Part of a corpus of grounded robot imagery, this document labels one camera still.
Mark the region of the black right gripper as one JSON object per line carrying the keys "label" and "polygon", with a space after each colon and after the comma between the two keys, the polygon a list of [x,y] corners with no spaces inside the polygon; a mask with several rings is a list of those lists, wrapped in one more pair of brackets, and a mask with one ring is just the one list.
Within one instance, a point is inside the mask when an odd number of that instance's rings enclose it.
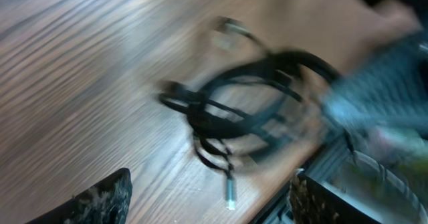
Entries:
{"label": "black right gripper", "polygon": [[387,125],[427,133],[427,34],[379,50],[336,81],[323,111],[349,130]]}

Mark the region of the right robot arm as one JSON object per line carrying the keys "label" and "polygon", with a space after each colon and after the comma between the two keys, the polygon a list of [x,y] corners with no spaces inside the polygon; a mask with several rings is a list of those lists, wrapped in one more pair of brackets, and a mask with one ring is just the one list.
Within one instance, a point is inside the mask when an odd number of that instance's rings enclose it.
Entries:
{"label": "right robot arm", "polygon": [[353,155],[427,222],[427,0],[328,0],[351,51],[324,103]]}

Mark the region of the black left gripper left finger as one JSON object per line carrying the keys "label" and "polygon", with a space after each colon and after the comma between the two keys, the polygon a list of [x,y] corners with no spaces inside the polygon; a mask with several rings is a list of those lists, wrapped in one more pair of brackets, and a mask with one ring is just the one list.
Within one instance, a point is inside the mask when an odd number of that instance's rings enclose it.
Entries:
{"label": "black left gripper left finger", "polygon": [[121,168],[29,224],[125,224],[132,196],[130,170]]}

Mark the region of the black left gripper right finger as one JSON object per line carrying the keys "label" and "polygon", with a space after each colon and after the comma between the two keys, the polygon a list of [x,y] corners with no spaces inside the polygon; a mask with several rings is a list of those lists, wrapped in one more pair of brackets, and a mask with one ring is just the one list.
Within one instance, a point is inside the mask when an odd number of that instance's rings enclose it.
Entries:
{"label": "black left gripper right finger", "polygon": [[378,224],[304,171],[290,179],[289,202],[296,224]]}

